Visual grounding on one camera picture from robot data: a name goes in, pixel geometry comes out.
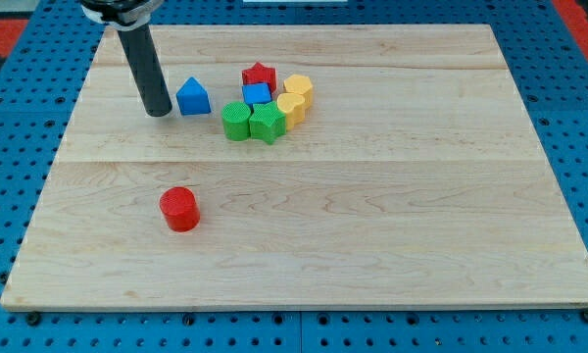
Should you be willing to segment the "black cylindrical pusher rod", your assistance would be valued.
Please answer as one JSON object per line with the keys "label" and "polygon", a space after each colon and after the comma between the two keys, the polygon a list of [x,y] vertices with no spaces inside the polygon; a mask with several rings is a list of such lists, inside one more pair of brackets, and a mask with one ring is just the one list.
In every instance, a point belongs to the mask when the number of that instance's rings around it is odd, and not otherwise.
{"label": "black cylindrical pusher rod", "polygon": [[146,113],[162,117],[172,110],[172,101],[148,24],[119,31],[123,52]]}

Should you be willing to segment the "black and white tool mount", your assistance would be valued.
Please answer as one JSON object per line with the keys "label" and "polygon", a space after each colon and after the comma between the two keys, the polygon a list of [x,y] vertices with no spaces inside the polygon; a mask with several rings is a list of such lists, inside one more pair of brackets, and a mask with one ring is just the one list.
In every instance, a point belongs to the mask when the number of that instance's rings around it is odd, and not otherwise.
{"label": "black and white tool mount", "polygon": [[84,15],[94,23],[130,31],[147,25],[164,0],[79,0],[79,4]]}

